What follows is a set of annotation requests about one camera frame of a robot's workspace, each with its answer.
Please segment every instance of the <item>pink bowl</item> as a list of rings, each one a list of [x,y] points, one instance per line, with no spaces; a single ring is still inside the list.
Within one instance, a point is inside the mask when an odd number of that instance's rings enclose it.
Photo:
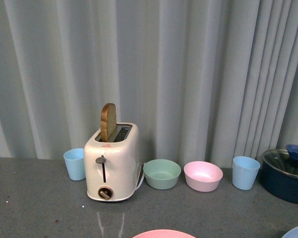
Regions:
[[[222,170],[205,161],[193,161],[184,166],[185,180],[190,188],[199,192],[215,190],[222,177]]]
[[[141,233],[133,238],[195,238],[189,234],[174,230],[153,230]]]

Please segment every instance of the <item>plastic cup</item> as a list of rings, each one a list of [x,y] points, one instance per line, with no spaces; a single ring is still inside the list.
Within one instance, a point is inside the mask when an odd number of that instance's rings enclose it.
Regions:
[[[84,167],[84,149],[72,149],[64,153],[64,160],[72,180],[86,178]]]
[[[233,159],[233,185],[241,190],[250,190],[258,174],[260,163],[246,156]]]

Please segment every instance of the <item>white toaster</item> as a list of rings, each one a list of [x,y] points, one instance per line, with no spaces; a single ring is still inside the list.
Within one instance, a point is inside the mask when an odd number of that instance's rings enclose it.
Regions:
[[[87,195],[98,201],[122,201],[134,194],[140,178],[138,127],[118,123],[108,141],[101,141],[99,129],[85,145]]]

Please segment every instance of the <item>lid handle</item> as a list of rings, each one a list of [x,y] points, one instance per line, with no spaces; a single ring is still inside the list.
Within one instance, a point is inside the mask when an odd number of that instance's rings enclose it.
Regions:
[[[289,157],[298,160],[298,145],[286,145]]]

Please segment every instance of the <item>toast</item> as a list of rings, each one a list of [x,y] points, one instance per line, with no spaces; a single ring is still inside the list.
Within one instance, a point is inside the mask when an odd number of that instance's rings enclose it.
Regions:
[[[100,116],[100,134],[101,141],[108,142],[109,137],[116,129],[116,105],[107,103]]]

